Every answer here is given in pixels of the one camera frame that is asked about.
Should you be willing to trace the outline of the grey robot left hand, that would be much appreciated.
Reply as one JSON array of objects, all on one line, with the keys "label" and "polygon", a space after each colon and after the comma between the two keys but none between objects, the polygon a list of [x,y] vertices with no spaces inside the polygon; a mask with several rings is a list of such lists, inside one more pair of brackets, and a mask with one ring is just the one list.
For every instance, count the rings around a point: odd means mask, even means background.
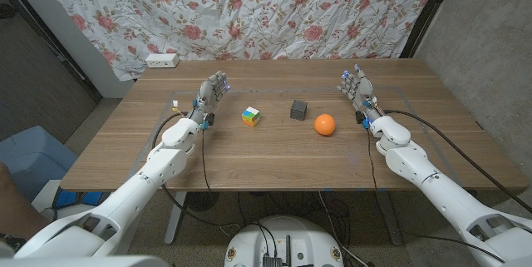
[{"label": "grey robot left hand", "polygon": [[199,125],[206,123],[207,126],[212,126],[215,108],[228,90],[225,72],[218,71],[211,75],[200,85],[196,98],[193,100],[192,109],[186,117]]}]

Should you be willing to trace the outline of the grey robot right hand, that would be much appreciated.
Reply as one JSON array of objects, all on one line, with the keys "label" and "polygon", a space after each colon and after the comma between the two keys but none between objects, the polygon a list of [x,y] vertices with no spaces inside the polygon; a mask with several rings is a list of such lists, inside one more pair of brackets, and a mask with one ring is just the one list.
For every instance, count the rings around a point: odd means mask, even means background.
[{"label": "grey robot right hand", "polygon": [[376,119],[384,115],[378,108],[371,81],[357,64],[354,65],[352,72],[346,70],[342,74],[337,89],[352,103],[358,124],[364,124],[368,128]]}]

